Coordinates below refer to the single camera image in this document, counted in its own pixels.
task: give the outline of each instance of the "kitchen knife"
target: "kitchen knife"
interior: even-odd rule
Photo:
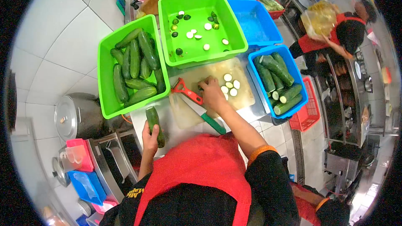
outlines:
[[[212,128],[214,128],[219,134],[226,134],[226,128],[222,127],[217,123],[214,119],[209,117],[206,114],[206,109],[201,107],[200,105],[194,103],[192,100],[187,98],[185,95],[180,94],[181,98],[184,100],[184,102],[190,106],[201,118],[207,122]]]

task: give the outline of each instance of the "pot lid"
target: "pot lid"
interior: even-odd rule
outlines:
[[[57,133],[64,141],[77,137],[77,111],[70,96],[63,96],[57,103],[54,122],[56,123]]]
[[[70,177],[64,173],[64,168],[61,166],[57,157],[52,158],[53,176],[59,181],[63,187],[67,187],[71,180]]]

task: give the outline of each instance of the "cutting board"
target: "cutting board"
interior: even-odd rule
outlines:
[[[222,62],[197,67],[183,74],[179,74],[176,77],[169,78],[169,81],[173,87],[177,78],[180,77],[184,80],[187,88],[198,93],[199,81],[211,75],[219,80],[219,86],[223,86],[225,84],[224,75],[229,73],[232,75],[232,81],[237,79],[240,82],[240,89],[238,90],[237,96],[229,96],[228,100],[235,110],[239,110],[255,103],[254,95],[251,92],[243,68],[238,58],[231,58]],[[169,95],[170,106],[178,127],[180,129],[187,129],[199,123],[203,123],[204,120],[182,100],[180,97],[181,94],[182,93],[172,93]],[[203,107],[207,109],[207,114],[211,118],[217,118],[219,116],[217,113],[205,107],[205,105],[203,105]]]

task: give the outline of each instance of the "pot handle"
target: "pot handle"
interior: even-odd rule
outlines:
[[[78,123],[81,123],[81,109],[78,108],[78,118],[80,119]]]

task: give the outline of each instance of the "hair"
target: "hair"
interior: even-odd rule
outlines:
[[[368,23],[375,23],[377,21],[377,13],[375,12],[375,7],[367,0],[361,0],[364,8],[366,9],[369,18],[367,19]]]

